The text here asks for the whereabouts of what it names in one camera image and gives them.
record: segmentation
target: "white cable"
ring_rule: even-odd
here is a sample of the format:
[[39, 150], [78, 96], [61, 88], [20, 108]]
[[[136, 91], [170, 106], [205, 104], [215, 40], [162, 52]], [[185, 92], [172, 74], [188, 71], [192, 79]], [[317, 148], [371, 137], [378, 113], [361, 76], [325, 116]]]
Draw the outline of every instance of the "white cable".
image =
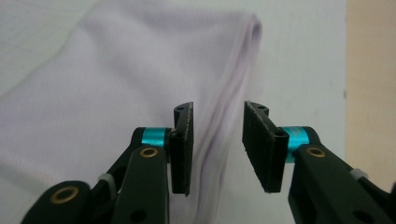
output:
[[105, 180], [108, 184], [108, 189], [110, 190], [110, 198], [113, 200], [117, 197], [116, 181], [111, 174], [101, 174], [98, 177], [98, 181]]
[[352, 176], [356, 179], [359, 180], [362, 177], [366, 177], [367, 179], [369, 178], [369, 176], [364, 173], [361, 169], [357, 168], [357, 169], [353, 169], [350, 171], [350, 173], [352, 174]]

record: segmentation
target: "lavender fabric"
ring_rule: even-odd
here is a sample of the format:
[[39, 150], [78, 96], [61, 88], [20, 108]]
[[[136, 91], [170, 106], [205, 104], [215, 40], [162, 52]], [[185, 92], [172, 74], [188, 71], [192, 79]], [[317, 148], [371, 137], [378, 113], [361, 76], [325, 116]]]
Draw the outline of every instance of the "lavender fabric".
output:
[[193, 101], [191, 195], [170, 195], [171, 223], [213, 223], [260, 38], [248, 13], [96, 5], [55, 58], [0, 98], [1, 222], [19, 223], [58, 182], [93, 187], [136, 127], [172, 127], [173, 108]]

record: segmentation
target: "fabric fold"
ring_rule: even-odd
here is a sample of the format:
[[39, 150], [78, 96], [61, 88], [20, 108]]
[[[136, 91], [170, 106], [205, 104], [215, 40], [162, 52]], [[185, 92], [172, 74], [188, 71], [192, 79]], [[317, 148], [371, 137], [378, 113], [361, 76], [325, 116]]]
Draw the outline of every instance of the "fabric fold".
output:
[[[136, 127], [172, 127], [173, 108], [193, 101], [191, 195], [170, 195], [171, 223], [214, 223], [261, 30], [244, 12], [97, 4], [54, 59], [0, 98], [0, 197], [11, 188], [8, 197], [19, 197], [0, 208], [2, 219], [19, 223], [58, 181], [93, 187]], [[29, 181], [42, 184], [29, 190]]]

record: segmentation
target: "screw hole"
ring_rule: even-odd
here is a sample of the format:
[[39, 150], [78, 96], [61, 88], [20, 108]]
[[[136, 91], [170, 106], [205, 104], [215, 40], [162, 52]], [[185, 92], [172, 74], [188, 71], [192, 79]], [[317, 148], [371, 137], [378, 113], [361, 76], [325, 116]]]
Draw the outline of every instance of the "screw hole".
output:
[[153, 147], [148, 147], [140, 151], [140, 156], [144, 158], [155, 157], [158, 154], [158, 150]]
[[78, 194], [78, 188], [74, 186], [64, 187], [52, 194], [50, 201], [54, 204], [67, 203]]
[[353, 215], [360, 221], [364, 222], [364, 223], [374, 223], [374, 219], [367, 214], [366, 212], [363, 211], [355, 211], [353, 212]]
[[132, 223], [139, 223], [139, 222], [144, 221], [147, 216], [148, 216], [148, 214], [146, 213], [145, 210], [136, 210], [136, 211], [132, 212], [130, 219], [131, 219]]
[[326, 153], [323, 150], [316, 148], [316, 147], [309, 147], [306, 149], [306, 151], [311, 156], [314, 156], [314, 157], [325, 157], [326, 156]]

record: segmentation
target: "beige wall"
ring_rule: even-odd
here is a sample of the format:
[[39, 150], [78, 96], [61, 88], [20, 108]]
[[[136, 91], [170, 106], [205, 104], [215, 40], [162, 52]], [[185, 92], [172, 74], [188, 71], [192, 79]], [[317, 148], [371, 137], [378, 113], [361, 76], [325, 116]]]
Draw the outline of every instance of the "beige wall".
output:
[[348, 0], [346, 161], [396, 182], [396, 1]]

